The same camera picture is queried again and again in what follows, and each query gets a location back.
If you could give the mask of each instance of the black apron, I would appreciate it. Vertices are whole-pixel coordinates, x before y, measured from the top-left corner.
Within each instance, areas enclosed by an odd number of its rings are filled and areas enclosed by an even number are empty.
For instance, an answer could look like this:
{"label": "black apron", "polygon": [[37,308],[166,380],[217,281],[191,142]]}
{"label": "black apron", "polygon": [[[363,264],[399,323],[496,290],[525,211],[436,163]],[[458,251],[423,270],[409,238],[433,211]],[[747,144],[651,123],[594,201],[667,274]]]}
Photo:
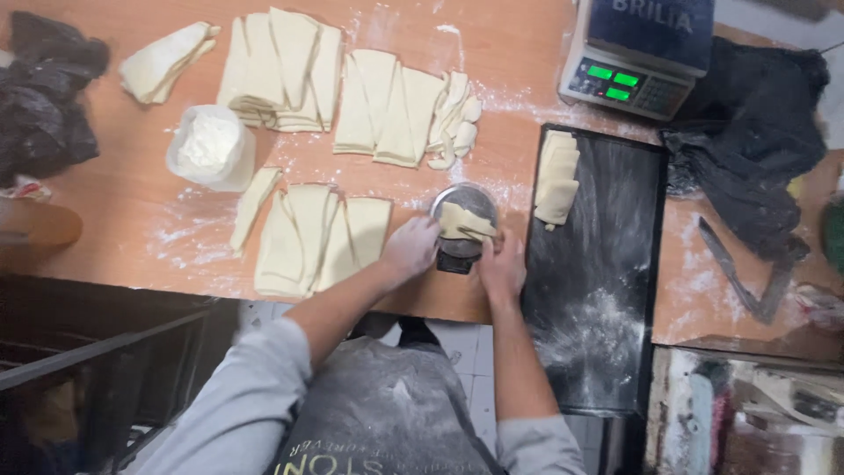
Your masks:
{"label": "black apron", "polygon": [[314,376],[273,475],[502,474],[438,346],[341,344]]}

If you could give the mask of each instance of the person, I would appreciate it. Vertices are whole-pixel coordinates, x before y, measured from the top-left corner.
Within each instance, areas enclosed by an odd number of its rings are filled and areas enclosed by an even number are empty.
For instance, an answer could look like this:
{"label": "person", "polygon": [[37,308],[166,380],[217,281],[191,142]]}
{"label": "person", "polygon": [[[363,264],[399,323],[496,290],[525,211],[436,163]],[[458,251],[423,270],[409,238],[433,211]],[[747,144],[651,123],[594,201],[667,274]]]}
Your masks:
{"label": "person", "polygon": [[377,262],[244,335],[139,473],[583,475],[522,319],[524,246],[509,230],[498,249],[484,243],[476,265],[492,313],[497,459],[422,319],[399,320],[397,347],[347,339],[433,264],[439,234],[432,218],[412,218]]}

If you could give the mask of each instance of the plastic container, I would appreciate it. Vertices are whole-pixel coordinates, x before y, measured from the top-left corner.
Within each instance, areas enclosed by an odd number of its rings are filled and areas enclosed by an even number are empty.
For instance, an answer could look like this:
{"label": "plastic container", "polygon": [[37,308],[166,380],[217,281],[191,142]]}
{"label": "plastic container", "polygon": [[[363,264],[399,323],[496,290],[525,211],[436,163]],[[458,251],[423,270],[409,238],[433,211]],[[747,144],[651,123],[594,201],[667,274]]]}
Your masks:
{"label": "plastic container", "polygon": [[[179,149],[187,140],[193,119],[200,113],[236,123],[240,133],[235,146],[226,157],[225,164],[218,172],[200,172],[180,167],[176,160]],[[179,177],[201,184],[214,191],[243,192],[249,187],[252,172],[255,169],[255,135],[243,125],[234,112],[226,106],[208,105],[189,107],[181,115],[179,130],[170,147],[167,148],[167,168]]]}

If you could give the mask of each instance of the baking sheet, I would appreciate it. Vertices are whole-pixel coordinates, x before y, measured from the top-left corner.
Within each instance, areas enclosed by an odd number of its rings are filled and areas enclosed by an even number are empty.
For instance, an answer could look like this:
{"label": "baking sheet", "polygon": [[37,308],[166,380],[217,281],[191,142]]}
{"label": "baking sheet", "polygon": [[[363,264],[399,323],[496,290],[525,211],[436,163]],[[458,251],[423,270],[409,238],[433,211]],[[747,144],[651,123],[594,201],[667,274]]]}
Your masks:
{"label": "baking sheet", "polygon": [[540,141],[551,129],[577,139],[580,188],[564,226],[532,219],[522,311],[563,412],[642,415],[667,152],[549,123]]}

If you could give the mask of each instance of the round metal container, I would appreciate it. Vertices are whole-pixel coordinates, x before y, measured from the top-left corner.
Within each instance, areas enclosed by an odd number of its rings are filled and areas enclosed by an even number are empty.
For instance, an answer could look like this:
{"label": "round metal container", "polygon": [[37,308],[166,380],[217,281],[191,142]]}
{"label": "round metal container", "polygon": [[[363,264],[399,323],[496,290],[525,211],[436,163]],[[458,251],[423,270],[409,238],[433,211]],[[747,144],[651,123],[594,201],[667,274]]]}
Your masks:
{"label": "round metal container", "polygon": [[[442,216],[442,203],[454,203],[475,215],[490,220],[493,227],[498,227],[498,210],[492,195],[474,183],[459,183],[446,188],[434,199],[429,214],[437,220]],[[453,257],[467,259],[481,254],[483,246],[473,239],[443,239],[440,237],[440,250]]]}

